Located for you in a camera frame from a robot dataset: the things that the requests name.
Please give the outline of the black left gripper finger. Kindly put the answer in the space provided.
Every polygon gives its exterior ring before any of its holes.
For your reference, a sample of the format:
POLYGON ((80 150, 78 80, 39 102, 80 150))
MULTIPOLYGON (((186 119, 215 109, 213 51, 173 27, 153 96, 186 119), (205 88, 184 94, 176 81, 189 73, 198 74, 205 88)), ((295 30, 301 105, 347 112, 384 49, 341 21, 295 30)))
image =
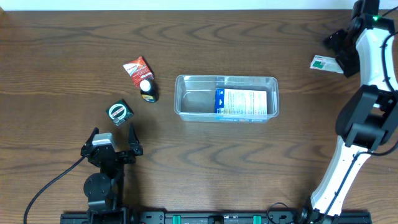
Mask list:
POLYGON ((85 145, 86 146, 91 146, 94 137, 99 133, 99 129, 98 128, 94 128, 93 132, 90 134, 89 138, 87 139, 85 145))
POLYGON ((141 148, 141 144, 136 136, 133 123, 129 124, 129 136, 127 143, 131 150, 139 150, 141 148))

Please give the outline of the white green medicine box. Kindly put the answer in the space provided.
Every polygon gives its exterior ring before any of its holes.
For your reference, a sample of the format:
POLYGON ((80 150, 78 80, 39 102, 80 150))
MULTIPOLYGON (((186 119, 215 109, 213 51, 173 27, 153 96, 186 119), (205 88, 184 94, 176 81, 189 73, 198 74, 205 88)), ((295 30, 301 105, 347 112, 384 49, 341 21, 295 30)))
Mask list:
POLYGON ((343 74, 343 70, 334 58, 321 55, 314 56, 312 62, 310 63, 310 68, 343 74))

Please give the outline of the blue snack packet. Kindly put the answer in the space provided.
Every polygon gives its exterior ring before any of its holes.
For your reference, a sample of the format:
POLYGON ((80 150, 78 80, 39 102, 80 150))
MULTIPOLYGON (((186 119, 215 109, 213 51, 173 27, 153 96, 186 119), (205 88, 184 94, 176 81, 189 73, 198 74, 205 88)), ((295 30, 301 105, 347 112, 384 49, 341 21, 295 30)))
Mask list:
POLYGON ((217 88, 214 112, 244 117, 267 116, 267 92, 217 88))

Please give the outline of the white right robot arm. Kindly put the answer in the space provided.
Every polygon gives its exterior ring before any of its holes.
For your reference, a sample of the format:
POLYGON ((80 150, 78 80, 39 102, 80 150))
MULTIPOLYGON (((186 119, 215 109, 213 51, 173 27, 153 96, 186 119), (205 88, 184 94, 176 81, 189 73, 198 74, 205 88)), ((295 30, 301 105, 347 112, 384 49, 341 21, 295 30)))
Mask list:
POLYGON ((370 223, 368 212, 343 212, 343 201, 356 175, 371 156, 386 156, 379 146, 397 129, 397 80, 392 46, 397 35, 393 19, 379 14, 378 0, 354 3, 347 29, 324 39, 335 53, 345 77, 359 73, 361 84, 340 111, 336 149, 317 189, 308 198, 296 223, 370 223))

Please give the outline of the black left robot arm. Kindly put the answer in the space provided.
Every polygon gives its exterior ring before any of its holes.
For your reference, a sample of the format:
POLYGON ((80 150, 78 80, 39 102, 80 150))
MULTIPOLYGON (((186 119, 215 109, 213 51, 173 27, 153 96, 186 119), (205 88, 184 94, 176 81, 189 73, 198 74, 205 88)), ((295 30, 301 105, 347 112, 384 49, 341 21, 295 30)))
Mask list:
POLYGON ((113 135, 95 128, 81 148, 81 155, 98 167, 83 186, 88 198, 88 223, 139 223, 135 212, 123 206, 124 166, 134 164, 143 155, 134 125, 129 125, 126 151, 116 151, 113 135))

